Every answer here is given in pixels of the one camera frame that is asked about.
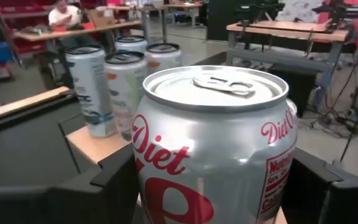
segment black equipment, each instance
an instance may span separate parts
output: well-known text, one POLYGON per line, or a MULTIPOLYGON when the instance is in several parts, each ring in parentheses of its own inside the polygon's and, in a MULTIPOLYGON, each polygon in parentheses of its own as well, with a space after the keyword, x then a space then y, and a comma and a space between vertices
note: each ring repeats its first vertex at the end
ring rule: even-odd
POLYGON ((271 18, 275 18, 277 13, 284 9, 284 6, 285 4, 281 0, 263 0, 255 4, 240 4, 235 8, 234 13, 241 22, 239 26, 249 26, 249 24, 265 19, 265 13, 271 18))
POLYGON ((327 31, 342 29, 345 19, 358 19, 358 4, 346 4, 344 0, 331 0, 329 4, 323 4, 312 9, 315 13, 328 12, 331 21, 327 25, 327 31))
POLYGON ((282 78, 288 83, 290 86, 288 97, 296 104, 298 117, 302 118, 308 106, 310 93, 316 86, 317 74, 319 72, 282 64, 272 65, 268 72, 282 78))
POLYGON ((74 87, 71 75, 62 64, 62 56, 53 52, 41 52, 35 54, 34 58, 46 90, 60 86, 74 87))

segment aluminum can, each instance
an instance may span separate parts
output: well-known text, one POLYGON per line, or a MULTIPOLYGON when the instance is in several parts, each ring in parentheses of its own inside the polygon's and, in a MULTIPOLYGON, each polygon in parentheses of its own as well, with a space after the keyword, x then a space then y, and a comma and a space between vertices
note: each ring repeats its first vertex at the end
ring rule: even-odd
POLYGON ((116 133, 104 56, 104 50, 99 45, 74 47, 66 51, 74 89, 93 137, 107 137, 116 133))
POLYGON ((152 44, 145 52, 149 74, 182 66, 181 50, 177 44, 152 44))
POLYGON ((121 137, 131 140, 134 115, 143 96, 143 80, 147 76, 147 62, 140 52, 123 52, 106 56, 112 110, 121 137))
POLYGON ((146 51, 147 41, 144 37, 139 35, 128 35, 116 38, 117 52, 140 52, 146 51))
POLYGON ((297 138, 288 85, 247 68, 191 66, 143 86, 132 142, 148 221, 273 223, 297 138))

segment red logo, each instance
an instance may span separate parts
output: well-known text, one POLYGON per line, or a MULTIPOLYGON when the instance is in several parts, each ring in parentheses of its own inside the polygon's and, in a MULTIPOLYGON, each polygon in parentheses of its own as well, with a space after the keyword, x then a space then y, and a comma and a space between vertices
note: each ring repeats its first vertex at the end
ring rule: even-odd
POLYGON ((282 122, 266 122, 260 129, 263 136, 268 136, 267 144, 271 144, 288 135, 288 131, 293 129, 293 116, 288 110, 282 122))
MULTIPOLYGON (((187 150, 189 147, 183 146, 178 152, 171 152, 167 149, 160 149, 154 153, 157 147, 154 143, 149 143, 149 125, 143 115, 137 115, 132 125, 134 149, 139 154, 143 154, 144 161, 153 164, 158 170, 165 170, 170 175, 181 174, 186 168, 181 166, 180 163, 183 159, 189 158, 187 150), (162 166, 159 162, 169 161, 167 165, 162 166)), ((155 142, 160 142, 162 137, 157 135, 154 137, 155 142)), ((140 172, 145 166, 140 159, 136 159, 137 171, 140 172)), ((186 224, 203 224, 208 223, 214 215, 214 208, 211 201, 204 195, 199 194, 197 191, 190 189, 181 184, 157 178, 150 177, 145 181, 144 187, 144 200, 149 212, 149 219, 154 224, 166 224, 165 218, 175 220, 178 223, 186 224), (175 189, 179 191, 185 198, 187 203, 187 212, 184 214, 174 214, 164 209, 164 196, 165 191, 168 189, 175 189)))
MULTIPOLYGON (((186 168, 184 166, 180 166, 180 163, 183 159, 189 158, 187 154, 187 150, 189 147, 183 146, 178 152, 171 152, 167 149, 160 149, 152 156, 156 145, 149 142, 149 125, 147 124, 146 119, 143 115, 137 115, 134 119, 134 124, 132 125, 132 131, 134 132, 134 136, 132 138, 132 142, 134 143, 134 149, 139 154, 143 154, 144 161, 147 163, 152 163, 153 166, 159 170, 166 170, 170 175, 178 175, 181 174, 186 168), (135 125, 136 121, 143 121, 143 127, 137 127, 135 125), (140 146, 136 147, 136 142, 140 142, 140 146), (159 162, 169 161, 170 163, 165 166, 161 166, 159 162)), ((155 142, 160 142, 162 139, 161 135, 157 135, 154 140, 155 142)), ((136 161, 137 165, 144 166, 144 164, 140 164, 141 161, 136 161)))

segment nutrition facts label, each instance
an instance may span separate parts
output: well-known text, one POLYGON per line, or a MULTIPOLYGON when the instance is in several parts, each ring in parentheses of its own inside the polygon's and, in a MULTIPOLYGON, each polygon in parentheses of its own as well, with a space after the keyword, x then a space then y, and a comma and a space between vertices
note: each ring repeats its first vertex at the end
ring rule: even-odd
POLYGON ((259 215, 276 209, 281 199, 283 188, 290 173, 294 146, 278 156, 266 160, 266 176, 259 215))

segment person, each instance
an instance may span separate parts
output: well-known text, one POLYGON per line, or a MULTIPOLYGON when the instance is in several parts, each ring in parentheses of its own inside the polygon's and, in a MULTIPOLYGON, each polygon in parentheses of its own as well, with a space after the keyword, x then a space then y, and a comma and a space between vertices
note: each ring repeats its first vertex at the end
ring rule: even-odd
MULTIPOLYGON (((73 27, 77 24, 81 24, 82 13, 80 9, 75 6, 68 5, 66 0, 54 0, 53 3, 55 8, 49 13, 49 26, 73 27)), ((64 37, 61 39, 61 42, 65 48, 98 44, 97 41, 95 41, 88 34, 64 37)))

